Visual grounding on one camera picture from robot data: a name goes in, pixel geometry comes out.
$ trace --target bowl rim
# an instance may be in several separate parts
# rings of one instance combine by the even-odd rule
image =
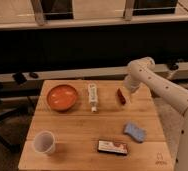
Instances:
[[[59,87],[63,87],[63,86],[71,88],[71,89],[73,90],[73,92],[75,93],[76,98],[74,99],[74,102],[73,102],[70,106],[68,106],[68,107],[66,107],[66,108],[62,108],[62,109],[61,109],[61,108],[56,108],[56,107],[54,108],[54,107],[51,106],[51,104],[50,104],[50,102],[49,102],[50,94],[51,94],[51,92],[54,91],[55,89],[57,89],[57,88],[59,88]],[[51,109],[56,110],[56,111],[66,111],[66,110],[72,108],[72,107],[75,105],[77,99],[78,99],[78,91],[76,90],[75,87],[73,87],[72,85],[69,85],[69,84],[59,84],[59,85],[56,85],[55,87],[51,88],[51,89],[49,90],[49,92],[47,93],[47,104],[49,105],[49,107],[50,107]]]

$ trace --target chair leg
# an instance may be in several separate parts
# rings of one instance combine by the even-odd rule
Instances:
[[[17,112],[21,112],[22,110],[24,110],[24,108],[26,108],[26,107],[20,107],[20,108],[17,108],[17,109],[14,109],[14,110],[11,110],[11,111],[8,111],[8,112],[1,114],[0,115],[0,121],[6,119],[9,116],[16,114]]]
[[[12,153],[17,153],[20,151],[20,145],[11,145],[3,137],[0,136],[0,143],[2,143],[6,148],[8,148]]]

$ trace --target wooden table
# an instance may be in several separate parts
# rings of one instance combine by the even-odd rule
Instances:
[[[91,112],[88,103],[88,83],[98,86],[97,113]],[[79,93],[76,105],[65,113],[51,110],[46,102],[49,90],[59,84],[72,85]],[[118,88],[127,100],[124,106],[117,100]],[[128,121],[146,130],[144,143],[136,143],[123,134]],[[37,154],[32,149],[34,136],[42,130],[55,134],[57,148],[52,156]],[[99,139],[125,142],[129,154],[118,156],[99,153]],[[159,117],[145,85],[130,95],[122,81],[48,80],[43,84],[19,169],[173,171],[173,166]]]

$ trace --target dark wall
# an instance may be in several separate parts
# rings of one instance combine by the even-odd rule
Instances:
[[[188,22],[0,31],[0,73],[188,61]]]

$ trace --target tube cap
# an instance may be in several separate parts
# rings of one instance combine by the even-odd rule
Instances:
[[[91,107],[91,111],[92,111],[92,112],[96,112],[96,111],[97,111],[96,106],[92,106],[92,107]]]

